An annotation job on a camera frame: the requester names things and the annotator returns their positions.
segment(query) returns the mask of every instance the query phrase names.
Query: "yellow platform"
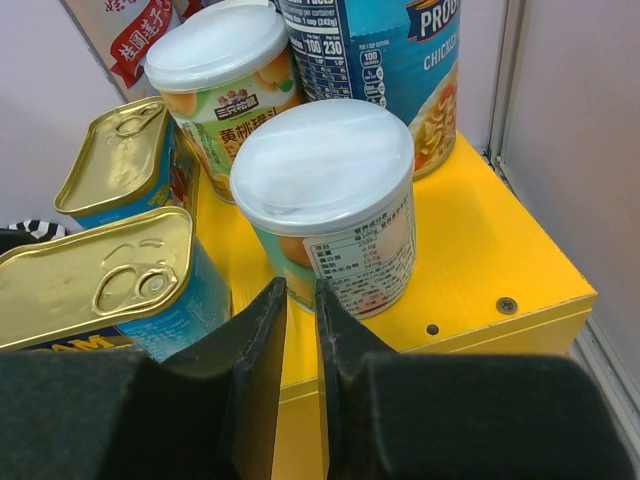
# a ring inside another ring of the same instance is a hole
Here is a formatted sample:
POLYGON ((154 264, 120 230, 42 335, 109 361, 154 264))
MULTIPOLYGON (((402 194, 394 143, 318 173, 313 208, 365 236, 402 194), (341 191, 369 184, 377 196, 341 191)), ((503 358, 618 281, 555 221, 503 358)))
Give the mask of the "yellow platform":
MULTIPOLYGON (((414 188, 416 270, 402 298, 363 323, 401 352, 566 353, 596 293, 464 137, 414 188), (501 297, 515 300, 515 314, 498 311, 501 297)), ((242 310, 274 273, 249 223, 215 197, 206 175, 197 234, 242 310)), ((273 478, 322 472, 314 318, 289 301, 273 478)))

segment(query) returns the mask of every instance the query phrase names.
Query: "screw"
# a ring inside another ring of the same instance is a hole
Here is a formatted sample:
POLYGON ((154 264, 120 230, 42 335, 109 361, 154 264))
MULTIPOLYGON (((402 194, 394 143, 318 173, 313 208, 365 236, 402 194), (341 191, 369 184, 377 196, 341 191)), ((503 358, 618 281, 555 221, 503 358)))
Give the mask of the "screw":
POLYGON ((513 315, 518 311, 518 303, 511 297, 501 297, 496 302, 496 308, 500 313, 513 315))

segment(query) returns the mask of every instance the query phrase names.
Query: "spam can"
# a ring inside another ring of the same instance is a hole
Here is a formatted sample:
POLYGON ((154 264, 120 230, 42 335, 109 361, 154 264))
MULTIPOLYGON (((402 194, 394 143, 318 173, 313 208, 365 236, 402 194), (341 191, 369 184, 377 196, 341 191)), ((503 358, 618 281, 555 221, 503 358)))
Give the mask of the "spam can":
POLYGON ((162 361, 229 319, 189 213, 161 207, 0 257, 0 350, 134 348, 162 361))
POLYGON ((176 191, 186 191, 178 180, 196 172, 184 172, 195 157, 183 144, 160 97, 118 107, 89 126, 54 206, 94 228, 171 204, 176 191))

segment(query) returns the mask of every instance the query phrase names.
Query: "striped cloth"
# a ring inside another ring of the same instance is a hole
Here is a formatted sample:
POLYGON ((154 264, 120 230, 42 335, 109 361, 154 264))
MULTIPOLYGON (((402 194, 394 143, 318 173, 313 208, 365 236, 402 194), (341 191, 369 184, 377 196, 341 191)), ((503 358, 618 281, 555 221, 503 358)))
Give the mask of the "striped cloth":
POLYGON ((22 230, 30 233, 39 242, 55 240, 67 234, 65 228, 57 223, 42 222, 40 220, 25 220, 24 222, 9 225, 9 230, 22 230))

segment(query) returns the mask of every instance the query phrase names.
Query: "brand logo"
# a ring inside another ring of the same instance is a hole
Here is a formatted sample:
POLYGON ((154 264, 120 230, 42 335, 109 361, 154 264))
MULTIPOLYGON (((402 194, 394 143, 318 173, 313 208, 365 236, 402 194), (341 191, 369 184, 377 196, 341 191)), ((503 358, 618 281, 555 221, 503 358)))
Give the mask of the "brand logo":
POLYGON ((407 5, 409 40, 423 42, 435 37, 455 17, 460 0, 417 0, 407 5))
POLYGON ((244 88, 237 92, 235 90, 229 90, 226 95, 220 95, 218 97, 218 103, 221 107, 213 110, 218 120, 237 117, 259 105, 256 94, 249 95, 244 88))

